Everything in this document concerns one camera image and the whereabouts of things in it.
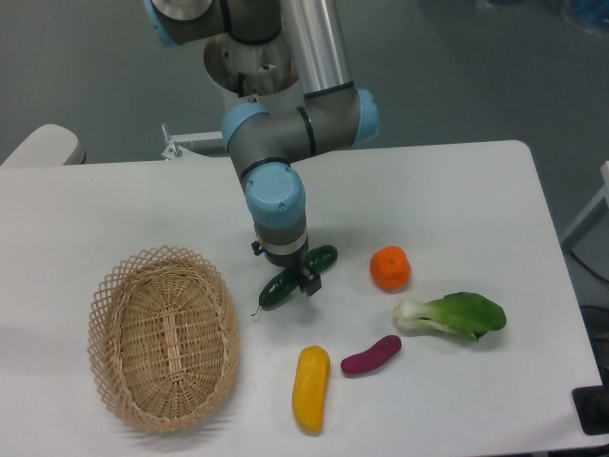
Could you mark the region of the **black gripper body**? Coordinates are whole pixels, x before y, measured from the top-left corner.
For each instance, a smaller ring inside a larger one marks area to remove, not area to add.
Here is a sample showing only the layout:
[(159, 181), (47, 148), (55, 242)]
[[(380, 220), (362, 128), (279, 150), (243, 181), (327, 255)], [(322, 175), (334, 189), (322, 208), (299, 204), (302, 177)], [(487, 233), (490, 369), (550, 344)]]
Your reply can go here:
[(275, 250), (270, 249), (270, 245), (260, 244), (262, 254), (272, 265), (287, 269), (300, 269), (305, 263), (309, 244), (307, 241), (296, 250), (289, 251), (289, 245), (278, 246)]

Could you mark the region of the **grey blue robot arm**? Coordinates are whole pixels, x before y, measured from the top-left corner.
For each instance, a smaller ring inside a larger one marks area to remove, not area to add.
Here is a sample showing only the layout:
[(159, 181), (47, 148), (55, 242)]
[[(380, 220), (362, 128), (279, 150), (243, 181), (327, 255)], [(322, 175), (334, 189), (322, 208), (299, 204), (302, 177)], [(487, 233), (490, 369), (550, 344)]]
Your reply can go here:
[(293, 164), (373, 139), (380, 115), (355, 86), (332, 1), (148, 1), (169, 46), (204, 41), (205, 66), (234, 98), (221, 133), (256, 232), (253, 251), (316, 293), (304, 184)]

